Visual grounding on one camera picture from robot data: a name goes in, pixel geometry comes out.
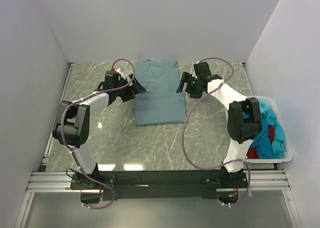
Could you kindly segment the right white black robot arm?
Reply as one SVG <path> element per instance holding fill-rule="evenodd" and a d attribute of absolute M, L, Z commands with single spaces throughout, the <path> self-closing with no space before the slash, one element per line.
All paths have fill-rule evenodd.
<path fill-rule="evenodd" d="M 247 152 L 254 139 L 262 132 L 263 124 L 260 104 L 254 96 L 247 97 L 231 88 L 222 77 L 212 74 L 206 61 L 193 65 L 194 74 L 183 72 L 176 90 L 185 90 L 190 98 L 216 98 L 227 112 L 227 132 L 230 144 L 227 155 L 221 164 L 226 171 L 219 175 L 222 186 L 230 188 L 237 182 L 236 172 L 239 172 L 247 157 Z"/>

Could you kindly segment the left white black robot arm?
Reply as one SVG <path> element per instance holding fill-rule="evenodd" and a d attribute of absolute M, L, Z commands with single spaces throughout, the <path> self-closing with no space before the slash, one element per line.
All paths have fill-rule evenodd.
<path fill-rule="evenodd" d="M 117 98 L 125 103 L 146 91 L 133 74 L 127 79 L 120 72 L 112 70 L 106 72 L 104 81 L 92 94 L 76 101 L 63 100 L 59 103 L 52 136 L 66 147 L 77 166 L 76 171 L 84 174 L 82 183 L 88 189 L 94 189 L 100 183 L 98 164 L 87 143 L 91 116 L 110 106 Z"/>

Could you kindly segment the grey blue t shirt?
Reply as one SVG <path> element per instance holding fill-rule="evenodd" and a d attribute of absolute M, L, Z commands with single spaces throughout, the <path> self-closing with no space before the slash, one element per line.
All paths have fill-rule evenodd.
<path fill-rule="evenodd" d="M 136 63 L 137 81 L 146 89 L 135 96 L 135 125 L 182 124 L 187 117 L 185 95 L 176 60 L 144 60 Z"/>

